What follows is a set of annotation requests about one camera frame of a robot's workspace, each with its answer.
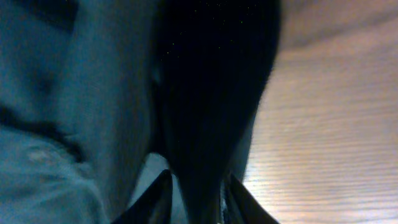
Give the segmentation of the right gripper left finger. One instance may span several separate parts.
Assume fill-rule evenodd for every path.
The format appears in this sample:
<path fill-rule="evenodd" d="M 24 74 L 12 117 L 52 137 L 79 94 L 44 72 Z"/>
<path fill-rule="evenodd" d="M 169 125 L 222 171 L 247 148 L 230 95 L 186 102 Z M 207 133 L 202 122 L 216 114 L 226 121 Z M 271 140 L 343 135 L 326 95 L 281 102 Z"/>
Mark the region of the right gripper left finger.
<path fill-rule="evenodd" d="M 112 224 L 169 224 L 173 183 L 169 170 L 163 170 L 146 191 Z"/>

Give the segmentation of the black t-shirt with white logo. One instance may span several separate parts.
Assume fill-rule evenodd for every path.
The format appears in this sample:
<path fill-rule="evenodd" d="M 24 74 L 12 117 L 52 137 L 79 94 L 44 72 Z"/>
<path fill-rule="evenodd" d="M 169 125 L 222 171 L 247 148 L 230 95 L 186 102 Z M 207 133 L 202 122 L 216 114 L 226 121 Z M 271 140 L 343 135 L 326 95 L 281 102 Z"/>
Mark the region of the black t-shirt with white logo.
<path fill-rule="evenodd" d="M 280 1 L 1 2 L 1 222 L 112 223 L 163 170 L 170 223 L 223 223 Z"/>

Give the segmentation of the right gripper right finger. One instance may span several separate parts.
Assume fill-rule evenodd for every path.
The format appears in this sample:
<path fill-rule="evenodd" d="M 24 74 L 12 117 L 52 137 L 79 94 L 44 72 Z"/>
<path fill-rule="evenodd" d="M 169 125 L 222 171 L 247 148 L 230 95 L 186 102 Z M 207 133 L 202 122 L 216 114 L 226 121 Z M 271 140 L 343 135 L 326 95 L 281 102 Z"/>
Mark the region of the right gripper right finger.
<path fill-rule="evenodd" d="M 223 223 L 279 224 L 233 174 L 223 181 Z"/>

